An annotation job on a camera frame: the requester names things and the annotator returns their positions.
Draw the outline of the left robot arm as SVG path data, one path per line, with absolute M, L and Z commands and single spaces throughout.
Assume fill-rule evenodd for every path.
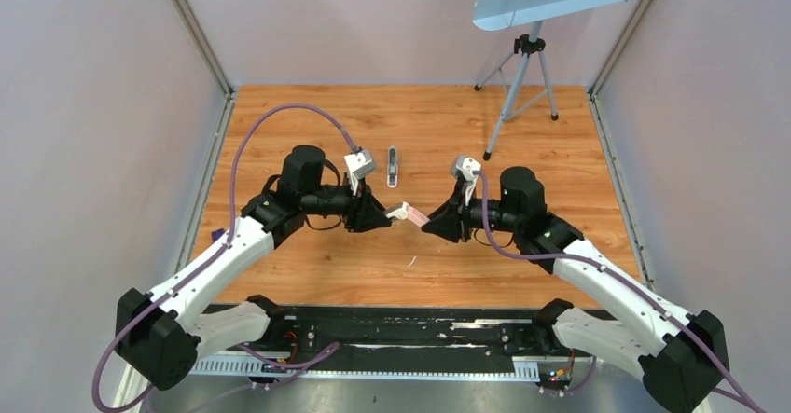
M 245 269 L 269 255 L 307 223 L 310 215 L 337 216 L 362 233 L 391 226 L 365 182 L 376 164 L 359 149 L 344 158 L 335 185 L 322 182 L 331 164 L 324 151 L 298 145 L 280 173 L 241 209 L 230 229 L 179 273 L 146 293 L 130 289 L 118 301 L 115 351 L 154 388 L 177 385 L 203 358 L 238 343 L 263 338 L 276 305 L 252 296 L 225 312 L 205 309 Z

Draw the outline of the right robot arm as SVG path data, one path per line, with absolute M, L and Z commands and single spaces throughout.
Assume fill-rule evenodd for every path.
M 474 230 L 511 235 L 517 249 L 500 255 L 536 264 L 595 300 L 611 320 L 598 319 L 555 299 L 534 317 L 537 341 L 548 351 L 583 351 L 640 380 L 669 412 L 694 411 L 723 381 L 729 356 L 723 323 L 654 293 L 608 260 L 584 234 L 552 213 L 533 171 L 516 166 L 499 177 L 496 199 L 478 198 L 488 185 L 482 171 L 455 171 L 451 196 L 430 213 L 425 233 L 451 242 Z

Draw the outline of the grey white stapler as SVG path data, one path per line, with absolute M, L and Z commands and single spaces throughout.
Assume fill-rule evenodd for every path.
M 387 157 L 387 186 L 395 188 L 398 184 L 398 151 L 394 145 L 388 148 Z

